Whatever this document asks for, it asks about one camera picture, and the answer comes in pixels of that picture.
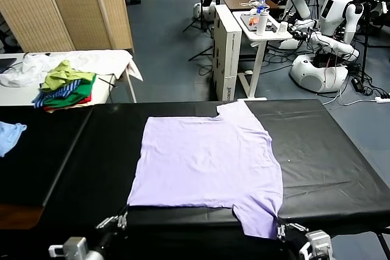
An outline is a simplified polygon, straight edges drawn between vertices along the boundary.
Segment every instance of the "wooden panel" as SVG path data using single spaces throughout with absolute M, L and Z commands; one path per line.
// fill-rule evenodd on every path
M 74 49 L 52 0 L 0 0 L 0 12 L 24 52 Z
M 114 49 L 131 49 L 133 40 L 130 31 L 125 0 L 103 0 L 108 22 L 114 39 Z
M 111 49 L 98 0 L 55 0 L 76 50 Z
M 43 207 L 0 204 L 0 230 L 28 230 L 42 215 Z

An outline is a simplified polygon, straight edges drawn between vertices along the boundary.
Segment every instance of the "white box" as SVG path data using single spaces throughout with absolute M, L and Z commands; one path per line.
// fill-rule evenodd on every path
M 218 100 L 234 100 L 242 30 L 226 5 L 214 20 L 213 81 Z
M 236 77 L 214 79 L 218 100 L 234 100 Z

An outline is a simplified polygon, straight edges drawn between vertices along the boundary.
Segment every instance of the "black table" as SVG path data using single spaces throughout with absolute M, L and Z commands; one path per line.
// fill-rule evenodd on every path
M 91 112 L 0 107 L 0 121 L 27 125 L 16 146 L 0 158 L 0 204 L 46 204 Z
M 219 104 L 95 106 L 38 227 L 88 228 L 116 214 L 132 186 L 147 118 L 216 116 Z M 247 104 L 273 138 L 274 155 L 282 167 L 282 220 L 331 234 L 390 225 L 389 188 L 318 100 Z M 240 229 L 231 210 L 222 208 L 131 208 L 128 224 L 134 229 Z

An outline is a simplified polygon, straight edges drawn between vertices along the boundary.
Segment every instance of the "lavender t-shirt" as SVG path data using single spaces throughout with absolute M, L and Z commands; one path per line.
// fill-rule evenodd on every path
M 244 234 L 275 238 L 283 185 L 272 139 L 245 102 L 217 111 L 147 120 L 127 203 L 233 208 Z

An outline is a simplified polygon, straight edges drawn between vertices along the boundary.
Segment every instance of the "computer monitor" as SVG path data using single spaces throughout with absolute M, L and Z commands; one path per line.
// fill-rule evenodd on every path
M 0 74 L 9 69 L 15 61 L 16 58 L 0 59 Z

